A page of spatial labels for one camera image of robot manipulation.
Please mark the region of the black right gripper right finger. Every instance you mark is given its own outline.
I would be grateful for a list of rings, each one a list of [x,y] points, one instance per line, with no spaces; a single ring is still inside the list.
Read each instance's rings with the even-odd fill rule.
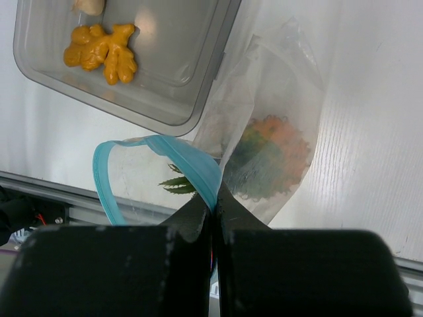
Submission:
[[[412,316],[389,247],[368,230],[271,229],[226,185],[215,208],[222,316]]]

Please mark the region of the toy pineapple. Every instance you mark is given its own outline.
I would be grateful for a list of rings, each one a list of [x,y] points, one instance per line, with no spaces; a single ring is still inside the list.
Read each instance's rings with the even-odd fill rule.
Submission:
[[[208,120],[192,144],[218,161],[233,194],[253,201],[289,194],[310,166],[311,146],[286,116]]]

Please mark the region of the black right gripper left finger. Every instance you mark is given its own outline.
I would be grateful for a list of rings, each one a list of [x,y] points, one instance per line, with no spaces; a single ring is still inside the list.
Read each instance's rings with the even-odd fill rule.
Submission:
[[[193,197],[155,226],[50,226],[1,288],[2,316],[207,316],[211,212]]]

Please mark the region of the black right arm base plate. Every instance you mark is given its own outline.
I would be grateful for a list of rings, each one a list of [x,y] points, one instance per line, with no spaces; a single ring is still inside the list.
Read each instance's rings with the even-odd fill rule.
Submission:
[[[1,246],[14,233],[69,222],[70,205],[1,187]]]

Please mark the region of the clear zip top bag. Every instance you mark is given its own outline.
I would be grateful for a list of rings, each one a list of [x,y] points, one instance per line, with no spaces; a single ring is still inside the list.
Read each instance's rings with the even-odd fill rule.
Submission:
[[[145,206],[170,215],[195,195],[214,207],[221,186],[269,223],[311,165],[324,96],[297,19],[253,35],[193,140],[149,135],[96,147],[93,179],[110,224],[140,223]]]

